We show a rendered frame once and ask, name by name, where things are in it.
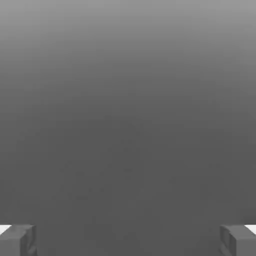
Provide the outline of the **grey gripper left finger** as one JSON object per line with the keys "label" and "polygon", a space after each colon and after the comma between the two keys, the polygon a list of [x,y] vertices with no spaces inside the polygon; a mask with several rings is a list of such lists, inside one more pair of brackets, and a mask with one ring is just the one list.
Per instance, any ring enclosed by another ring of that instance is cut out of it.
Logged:
{"label": "grey gripper left finger", "polygon": [[0,256],[38,256],[37,227],[0,224]]}

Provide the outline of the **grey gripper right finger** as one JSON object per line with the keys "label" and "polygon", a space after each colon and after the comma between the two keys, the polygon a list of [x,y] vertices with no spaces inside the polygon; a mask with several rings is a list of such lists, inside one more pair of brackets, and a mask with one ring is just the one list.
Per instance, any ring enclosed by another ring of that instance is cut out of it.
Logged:
{"label": "grey gripper right finger", "polygon": [[220,256],[256,256],[256,224],[221,225]]}

